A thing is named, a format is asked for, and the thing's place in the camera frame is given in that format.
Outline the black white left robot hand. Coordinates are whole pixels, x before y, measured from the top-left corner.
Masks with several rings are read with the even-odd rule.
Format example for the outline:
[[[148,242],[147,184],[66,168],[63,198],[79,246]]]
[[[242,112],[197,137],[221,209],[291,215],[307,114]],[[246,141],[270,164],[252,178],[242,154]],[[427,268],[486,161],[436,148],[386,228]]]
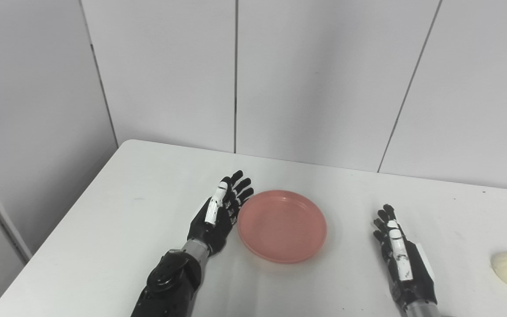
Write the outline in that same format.
[[[251,183],[242,170],[221,179],[214,193],[191,221],[187,239],[205,245],[209,256],[222,251],[237,223],[241,208],[254,195]]]

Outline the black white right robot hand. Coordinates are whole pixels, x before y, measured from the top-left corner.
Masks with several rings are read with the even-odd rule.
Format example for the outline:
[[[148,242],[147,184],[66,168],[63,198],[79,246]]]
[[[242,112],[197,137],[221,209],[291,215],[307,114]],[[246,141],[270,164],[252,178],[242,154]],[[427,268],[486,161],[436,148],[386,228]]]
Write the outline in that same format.
[[[406,309],[415,302],[437,304],[434,280],[416,243],[409,241],[394,208],[386,203],[378,210],[373,235],[390,275],[394,302]]]

